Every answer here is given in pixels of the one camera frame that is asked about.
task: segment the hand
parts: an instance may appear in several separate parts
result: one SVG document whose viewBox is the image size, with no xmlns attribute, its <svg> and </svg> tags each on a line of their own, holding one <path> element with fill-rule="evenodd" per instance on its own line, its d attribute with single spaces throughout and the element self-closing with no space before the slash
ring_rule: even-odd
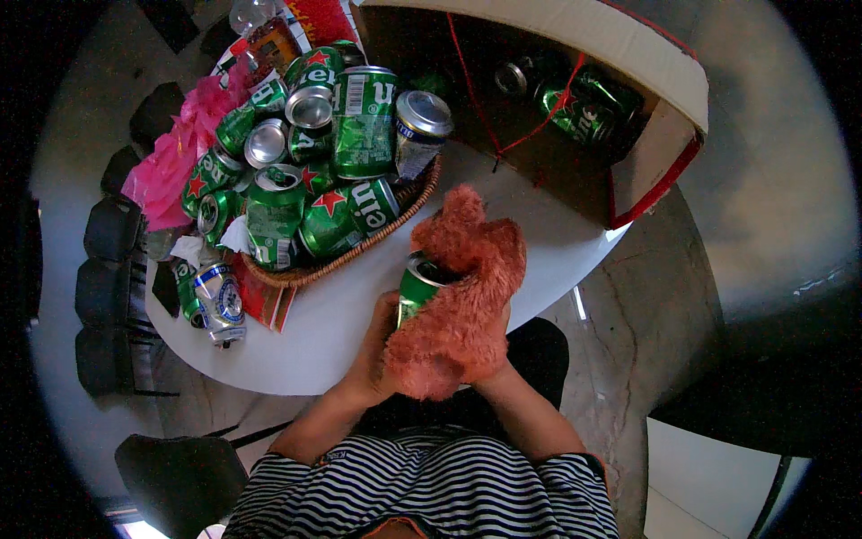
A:
<svg viewBox="0 0 862 539">
<path fill-rule="evenodd" d="M 395 331 L 397 306 L 398 291 L 380 295 L 356 359 L 338 384 L 349 398 L 366 408 L 385 401 L 397 387 L 382 357 L 386 340 Z"/>
</svg>

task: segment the barcode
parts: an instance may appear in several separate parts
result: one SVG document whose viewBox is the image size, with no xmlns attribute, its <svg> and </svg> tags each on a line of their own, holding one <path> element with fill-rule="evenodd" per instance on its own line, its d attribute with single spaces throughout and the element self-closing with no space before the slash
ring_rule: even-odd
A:
<svg viewBox="0 0 862 539">
<path fill-rule="evenodd" d="M 365 75 L 350 75 L 347 77 L 347 107 L 346 116 L 362 114 L 362 96 L 365 94 Z"/>
<path fill-rule="evenodd" d="M 278 240 L 276 247 L 276 266 L 278 269 L 290 267 L 290 256 L 293 254 L 293 240 Z"/>
</svg>

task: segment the wicker basket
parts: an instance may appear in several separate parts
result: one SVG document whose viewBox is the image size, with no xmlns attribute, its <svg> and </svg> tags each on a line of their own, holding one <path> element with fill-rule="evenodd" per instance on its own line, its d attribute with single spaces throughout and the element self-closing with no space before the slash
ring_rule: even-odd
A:
<svg viewBox="0 0 862 539">
<path fill-rule="evenodd" d="M 428 201 L 428 197 L 430 197 L 431 193 L 434 192 L 434 189 L 437 188 L 439 178 L 440 156 L 438 155 L 431 162 L 430 166 L 425 169 L 425 172 L 416 179 L 416 181 L 405 187 L 392 188 L 392 194 L 395 195 L 395 199 L 398 201 L 399 207 L 403 208 L 405 204 L 412 203 L 395 222 L 386 225 L 371 238 L 368 238 L 347 253 L 344 253 L 342 256 L 327 264 L 320 264 L 312 267 L 297 267 L 283 272 L 267 272 L 265 269 L 255 264 L 254 259 L 251 256 L 243 253 L 242 259 L 245 261 L 248 270 L 252 275 L 254 275 L 254 277 L 270 286 L 286 288 L 288 286 L 301 286 L 312 283 L 324 275 L 328 275 L 336 269 L 349 264 L 351 260 L 383 241 L 386 236 L 395 232 L 398 227 L 405 224 L 408 219 L 416 215 L 416 212 L 425 205 Z"/>
</svg>

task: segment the striped shirt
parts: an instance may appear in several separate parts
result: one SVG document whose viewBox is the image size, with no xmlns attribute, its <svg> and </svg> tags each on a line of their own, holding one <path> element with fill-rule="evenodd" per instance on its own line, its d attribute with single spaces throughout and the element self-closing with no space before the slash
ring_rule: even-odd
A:
<svg viewBox="0 0 862 539">
<path fill-rule="evenodd" d="M 536 466 L 456 429 L 349 436 L 314 466 L 264 455 L 224 537 L 362 537 L 394 517 L 427 537 L 618 537 L 591 455 Z"/>
</svg>

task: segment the pink plastic bag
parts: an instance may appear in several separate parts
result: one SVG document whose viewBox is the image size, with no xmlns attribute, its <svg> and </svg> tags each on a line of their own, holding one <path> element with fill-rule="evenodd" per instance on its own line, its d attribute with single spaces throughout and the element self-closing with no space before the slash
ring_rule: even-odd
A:
<svg viewBox="0 0 862 539">
<path fill-rule="evenodd" d="M 248 99 L 248 63 L 245 57 L 231 67 L 228 89 L 220 77 L 203 77 L 185 96 L 170 133 L 160 136 L 155 150 L 129 172 L 122 194 L 134 200 L 147 216 L 147 230 L 182 226 L 191 222 L 180 205 L 185 184 L 197 160 L 216 143 L 216 127 L 230 110 Z"/>
</svg>

